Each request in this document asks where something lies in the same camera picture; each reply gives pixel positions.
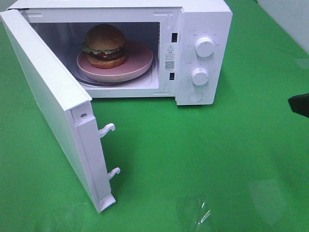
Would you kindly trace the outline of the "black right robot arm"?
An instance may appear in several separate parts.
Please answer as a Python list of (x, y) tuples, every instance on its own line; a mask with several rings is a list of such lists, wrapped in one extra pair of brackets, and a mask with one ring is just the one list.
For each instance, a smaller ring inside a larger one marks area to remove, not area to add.
[(302, 94), (288, 99), (291, 110), (299, 115), (309, 117), (309, 94)]

